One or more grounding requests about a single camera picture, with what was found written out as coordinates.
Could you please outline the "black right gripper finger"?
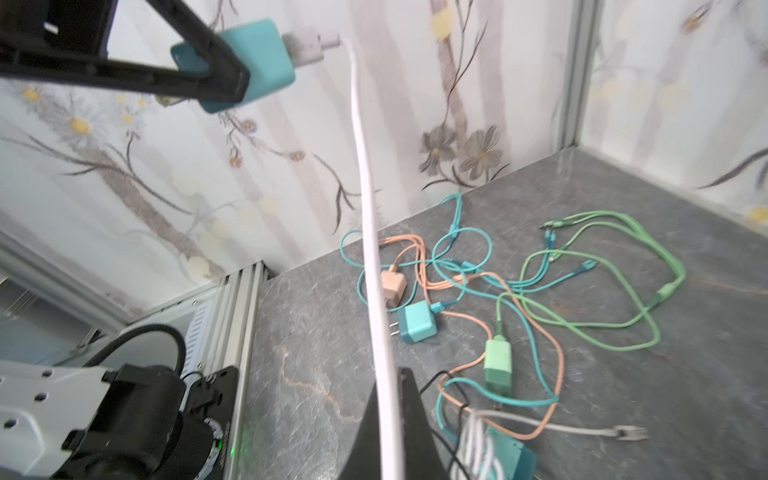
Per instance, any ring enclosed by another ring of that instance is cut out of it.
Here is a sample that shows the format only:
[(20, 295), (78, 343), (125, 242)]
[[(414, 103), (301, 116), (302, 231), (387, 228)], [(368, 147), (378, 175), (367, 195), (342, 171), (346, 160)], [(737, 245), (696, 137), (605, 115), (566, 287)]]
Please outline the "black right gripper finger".
[[(376, 388), (371, 390), (340, 479), (383, 479), (382, 468), (393, 463), (404, 479), (447, 479), (412, 369), (397, 371), (395, 413), (380, 412)], [(391, 460), (391, 454), (397, 457)]]

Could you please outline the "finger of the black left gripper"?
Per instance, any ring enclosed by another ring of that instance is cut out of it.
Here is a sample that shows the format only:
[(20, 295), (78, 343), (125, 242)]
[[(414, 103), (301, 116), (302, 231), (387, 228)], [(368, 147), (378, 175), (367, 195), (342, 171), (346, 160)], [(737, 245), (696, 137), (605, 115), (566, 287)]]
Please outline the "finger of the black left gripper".
[(234, 51), (185, 2), (150, 5), (201, 59), (200, 69), (172, 70), (109, 59), (114, 1), (4, 1), (1, 74), (204, 101), (241, 101), (250, 73)]

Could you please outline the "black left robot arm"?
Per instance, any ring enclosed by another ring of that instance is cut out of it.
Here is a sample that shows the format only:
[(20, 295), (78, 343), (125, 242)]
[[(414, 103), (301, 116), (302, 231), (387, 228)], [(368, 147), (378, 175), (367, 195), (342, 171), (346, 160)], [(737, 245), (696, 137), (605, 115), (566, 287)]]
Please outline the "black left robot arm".
[[(5, 77), (237, 103), (250, 72), (182, 1), (154, 10), (200, 58), (170, 70), (108, 58), (111, 1), (5, 1)], [(52, 479), (221, 479), (231, 464), (242, 377), (230, 365), (187, 384), (180, 332), (118, 336), (80, 368), (3, 362), (1, 464)]]

